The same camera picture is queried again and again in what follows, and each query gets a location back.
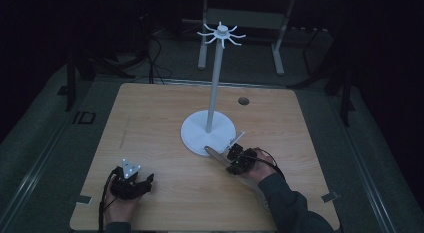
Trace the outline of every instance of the wooden tabletop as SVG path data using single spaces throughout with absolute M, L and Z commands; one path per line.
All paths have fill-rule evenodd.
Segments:
M 181 140 L 183 121 L 207 110 L 209 97 L 209 86 L 123 84 L 81 192 L 92 201 L 76 205 L 71 228 L 98 228 L 106 178 L 125 158 L 142 166 L 139 181 L 155 174 L 152 191 L 139 202 L 134 230 L 274 231 L 271 215 L 249 186 Z M 250 103 L 239 104 L 240 97 Z M 329 191 L 293 91 L 219 87 L 216 111 L 228 116 L 237 132 L 246 132 L 238 144 L 271 153 L 309 209 L 339 228 L 333 203 L 321 199 Z

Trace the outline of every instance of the white pole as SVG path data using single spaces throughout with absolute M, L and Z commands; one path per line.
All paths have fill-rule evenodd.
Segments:
M 218 81 L 219 81 L 219 75 L 221 73 L 221 63 L 222 63 L 223 52 L 224 52 L 224 48 L 222 47 L 222 40 L 218 39 L 218 41 L 216 42 L 215 62 L 213 65 L 212 89 L 211 89 L 211 98 L 209 102 L 208 120 L 206 123 L 206 133 L 211 133 L 212 131 L 212 121 L 213 121 L 213 114 L 215 112 L 216 95 L 218 93 Z

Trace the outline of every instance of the dark background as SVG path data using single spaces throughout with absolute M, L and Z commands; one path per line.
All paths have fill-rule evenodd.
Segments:
M 237 8 L 238 2 L 221 4 Z M 272 0 L 242 2 L 281 10 Z M 119 50 L 137 51 L 145 43 L 133 37 L 141 14 L 178 33 L 181 19 L 200 20 L 201 10 L 202 0 L 0 0 L 0 140 L 70 49 L 112 58 Z M 344 61 L 355 70 L 354 85 L 424 208 L 424 0 L 298 0 L 289 24 L 328 28 L 336 37 L 325 63 Z

